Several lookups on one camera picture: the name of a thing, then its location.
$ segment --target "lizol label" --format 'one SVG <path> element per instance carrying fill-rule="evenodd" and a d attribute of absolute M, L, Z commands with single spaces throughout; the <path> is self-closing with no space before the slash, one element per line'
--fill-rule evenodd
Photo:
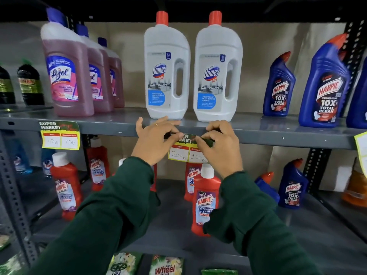
<path fill-rule="evenodd" d="M 18 78 L 22 93 L 42 93 L 41 81 L 36 79 Z"/>
<path fill-rule="evenodd" d="M 16 156 L 14 159 L 14 166 L 16 171 L 25 171 L 25 164 L 19 156 Z"/>
<path fill-rule="evenodd" d="M 147 55 L 148 105 L 171 107 L 173 61 L 170 52 L 152 52 Z"/>
<path fill-rule="evenodd" d="M 326 72 L 321 75 L 312 110 L 312 119 L 315 122 L 336 121 L 344 88 L 345 79 L 339 74 Z"/>
<path fill-rule="evenodd" d="M 115 72 L 110 69 L 110 76 L 111 76 L 111 87 L 112 87 L 112 96 L 117 96 L 116 94 L 116 74 Z"/>
<path fill-rule="evenodd" d="M 215 192 L 197 192 L 195 217 L 198 225 L 202 226 L 210 220 L 209 214 L 215 209 L 215 199 Z"/>
<path fill-rule="evenodd" d="M 89 75 L 91 78 L 93 100 L 103 100 L 101 72 L 99 68 L 90 64 Z"/>
<path fill-rule="evenodd" d="M 75 65 L 62 56 L 48 56 L 47 72 L 51 82 L 51 96 L 55 101 L 78 101 Z"/>
<path fill-rule="evenodd" d="M 56 179 L 56 192 L 61 207 L 65 211 L 76 211 L 74 191 L 67 179 Z"/>
<path fill-rule="evenodd" d="M 194 178 L 195 176 L 201 173 L 201 166 L 190 167 L 189 173 L 187 174 L 186 183 L 187 183 L 187 192 L 190 194 L 194 194 Z"/>
<path fill-rule="evenodd" d="M 300 195 L 302 193 L 302 185 L 293 181 L 289 182 L 286 187 L 284 202 L 291 206 L 300 206 Z"/>
<path fill-rule="evenodd" d="M 93 182 L 95 184 L 103 184 L 106 180 L 106 169 L 103 161 L 100 159 L 92 159 L 90 169 Z"/>
<path fill-rule="evenodd" d="M 273 82 L 272 99 L 270 108 L 275 112 L 287 111 L 287 99 L 289 94 L 290 81 L 283 77 L 275 78 Z"/>
<path fill-rule="evenodd" d="M 14 92 L 13 85 L 9 79 L 0 79 L 0 93 Z"/>
<path fill-rule="evenodd" d="M 43 173 L 46 176 L 50 176 L 51 175 L 51 167 L 53 166 L 53 162 L 52 160 L 46 159 L 45 161 L 42 162 L 42 170 Z"/>
<path fill-rule="evenodd" d="M 219 112 L 224 98 L 227 79 L 226 55 L 199 56 L 199 87 L 197 108 Z"/>

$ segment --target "sleeve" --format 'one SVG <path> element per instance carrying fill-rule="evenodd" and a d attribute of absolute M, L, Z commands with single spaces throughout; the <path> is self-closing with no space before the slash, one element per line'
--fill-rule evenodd
<path fill-rule="evenodd" d="M 212 211 L 204 232 L 233 242 L 240 254 L 249 257 L 254 275 L 322 274 L 275 214 L 275 201 L 247 173 L 225 178 L 221 196 L 224 206 Z"/>
<path fill-rule="evenodd" d="M 160 204 L 150 191 L 153 181 L 149 164 L 127 158 L 101 191 L 85 199 L 28 275 L 106 274 L 113 254 L 145 234 Z"/>

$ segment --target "dark bottle with green cap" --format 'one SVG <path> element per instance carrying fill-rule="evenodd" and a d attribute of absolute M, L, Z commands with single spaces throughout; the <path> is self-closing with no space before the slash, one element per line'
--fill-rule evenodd
<path fill-rule="evenodd" d="M 15 104 L 13 85 L 9 73 L 0 66 L 0 104 Z"/>
<path fill-rule="evenodd" d="M 19 85 L 26 105 L 44 105 L 42 85 L 38 71 L 31 63 L 23 59 L 23 65 L 18 68 Z"/>

